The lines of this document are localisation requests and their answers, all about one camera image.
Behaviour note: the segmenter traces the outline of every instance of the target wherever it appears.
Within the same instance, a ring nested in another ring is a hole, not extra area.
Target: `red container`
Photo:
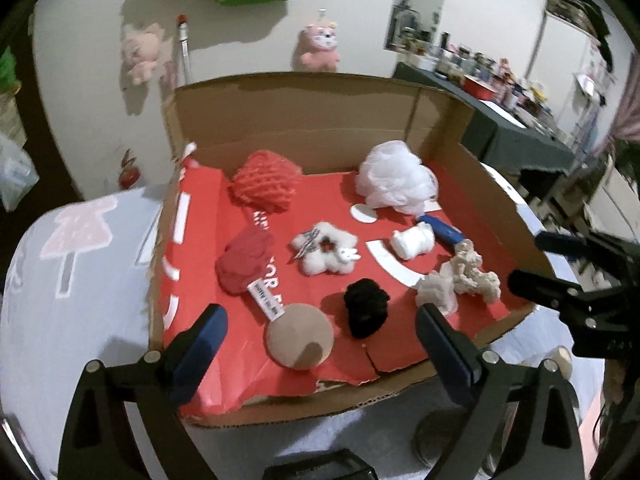
[[[475,79],[471,79],[469,76],[465,76],[465,82],[462,85],[462,88],[465,92],[471,94],[476,99],[480,99],[481,101],[490,101],[495,94],[495,90],[489,86],[488,83],[476,81]]]

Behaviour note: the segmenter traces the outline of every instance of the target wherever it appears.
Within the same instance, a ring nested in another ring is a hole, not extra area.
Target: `red mesh sponge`
[[[302,178],[302,168],[268,150],[249,155],[231,184],[233,194],[267,213],[286,211]]]
[[[218,282],[229,294],[241,294],[261,278],[273,257],[273,235],[250,225],[240,231],[216,260]]]

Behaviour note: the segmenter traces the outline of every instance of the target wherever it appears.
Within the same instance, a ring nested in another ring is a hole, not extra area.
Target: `metal bolt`
[[[486,363],[495,365],[500,360],[500,356],[493,350],[487,350],[486,352],[482,353],[482,359]]]
[[[556,363],[553,359],[545,359],[544,365],[545,365],[545,368],[550,372],[558,371],[558,363]]]
[[[151,364],[151,363],[157,363],[160,360],[160,352],[158,350],[152,350],[151,352],[147,352],[145,354],[145,362]]]
[[[100,369],[100,361],[89,361],[84,369],[90,374],[97,372]]]

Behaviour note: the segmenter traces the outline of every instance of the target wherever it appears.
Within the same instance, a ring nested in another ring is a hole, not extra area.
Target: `round brown disc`
[[[314,306],[292,303],[267,328],[267,349],[274,360],[294,370],[308,370],[329,357],[334,327]]]

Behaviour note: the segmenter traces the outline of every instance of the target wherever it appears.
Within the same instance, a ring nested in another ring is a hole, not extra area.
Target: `black fluffy ball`
[[[351,335],[363,339],[379,330],[386,321],[388,301],[389,295],[369,278],[351,283],[344,293]]]

